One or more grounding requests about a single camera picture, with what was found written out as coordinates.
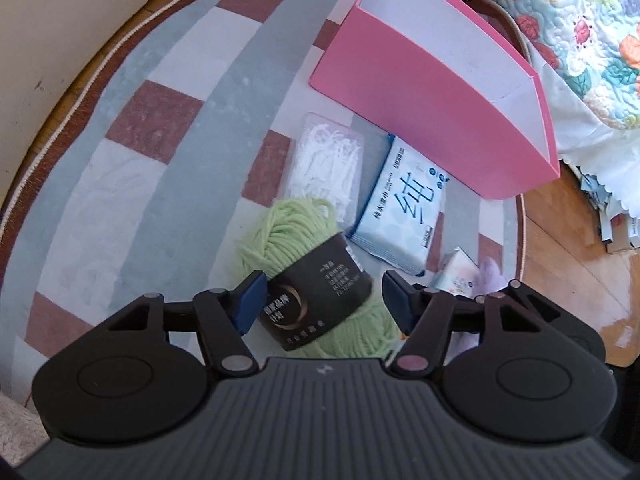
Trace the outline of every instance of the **round rug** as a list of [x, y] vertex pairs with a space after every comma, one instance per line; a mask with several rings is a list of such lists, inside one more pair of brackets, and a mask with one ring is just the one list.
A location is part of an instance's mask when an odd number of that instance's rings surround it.
[[[0, 384], [24, 402], [37, 368], [145, 292], [190, 300], [238, 284], [235, 240], [276, 198], [316, 112], [366, 137], [360, 206], [386, 132], [308, 78], [355, 0], [175, 0], [123, 39], [11, 198], [0, 225]], [[426, 275], [459, 246], [521, 277], [519, 198], [447, 184]], [[355, 249], [378, 289], [388, 268]], [[279, 353], [256, 324], [252, 351]], [[197, 352], [190, 334], [172, 342]]]

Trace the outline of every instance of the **blue tissue package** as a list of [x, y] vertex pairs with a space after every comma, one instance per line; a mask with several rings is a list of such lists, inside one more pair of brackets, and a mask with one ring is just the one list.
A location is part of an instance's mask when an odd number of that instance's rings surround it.
[[404, 272], [422, 275], [447, 180], [441, 168], [395, 137], [351, 240]]

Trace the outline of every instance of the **yarn label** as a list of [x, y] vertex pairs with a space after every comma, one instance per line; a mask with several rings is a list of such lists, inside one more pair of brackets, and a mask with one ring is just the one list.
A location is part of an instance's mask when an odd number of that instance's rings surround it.
[[337, 234], [269, 281], [258, 318], [287, 351], [347, 319], [370, 296], [371, 277]]

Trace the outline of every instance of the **rug edge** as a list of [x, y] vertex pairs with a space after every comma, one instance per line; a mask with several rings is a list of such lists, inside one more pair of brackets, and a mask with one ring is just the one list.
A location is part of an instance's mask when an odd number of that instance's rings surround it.
[[152, 30], [195, 1], [197, 0], [172, 0], [129, 31], [107, 54], [58, 129], [27, 168], [6, 202], [7, 207], [0, 221], [0, 289], [4, 283], [4, 274], [12, 249], [31, 205], [60, 157], [88, 124], [98, 100], [112, 76], [131, 51]]

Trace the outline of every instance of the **white wall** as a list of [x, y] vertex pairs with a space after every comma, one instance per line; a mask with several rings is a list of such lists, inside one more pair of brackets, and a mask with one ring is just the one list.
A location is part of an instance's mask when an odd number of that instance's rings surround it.
[[147, 0], [0, 0], [0, 203], [89, 60]]

